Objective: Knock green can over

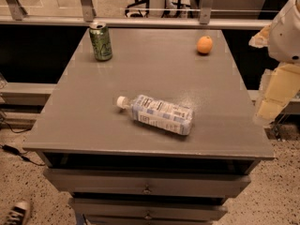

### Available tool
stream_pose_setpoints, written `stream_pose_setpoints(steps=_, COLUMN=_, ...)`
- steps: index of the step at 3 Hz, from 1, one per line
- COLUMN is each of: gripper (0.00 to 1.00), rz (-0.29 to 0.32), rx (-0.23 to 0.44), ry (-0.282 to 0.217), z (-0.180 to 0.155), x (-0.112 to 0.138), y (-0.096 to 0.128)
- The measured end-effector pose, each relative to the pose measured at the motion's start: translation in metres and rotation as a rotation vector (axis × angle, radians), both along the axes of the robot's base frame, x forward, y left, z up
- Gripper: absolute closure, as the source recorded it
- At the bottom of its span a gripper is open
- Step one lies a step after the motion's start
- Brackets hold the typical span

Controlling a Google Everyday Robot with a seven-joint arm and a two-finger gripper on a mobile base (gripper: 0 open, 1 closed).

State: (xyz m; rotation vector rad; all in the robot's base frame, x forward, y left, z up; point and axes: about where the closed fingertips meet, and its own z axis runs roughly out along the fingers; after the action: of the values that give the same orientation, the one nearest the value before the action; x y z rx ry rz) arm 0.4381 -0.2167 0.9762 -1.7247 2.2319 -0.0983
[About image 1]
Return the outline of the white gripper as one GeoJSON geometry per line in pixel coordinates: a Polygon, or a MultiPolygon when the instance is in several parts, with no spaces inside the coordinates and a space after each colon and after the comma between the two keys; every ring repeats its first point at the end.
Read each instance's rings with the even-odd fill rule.
{"type": "Polygon", "coordinates": [[[300,11],[299,0],[289,0],[274,18],[253,36],[248,45],[268,47],[269,56],[280,63],[262,75],[255,102],[253,122],[268,125],[287,107],[300,91],[300,11]]]}

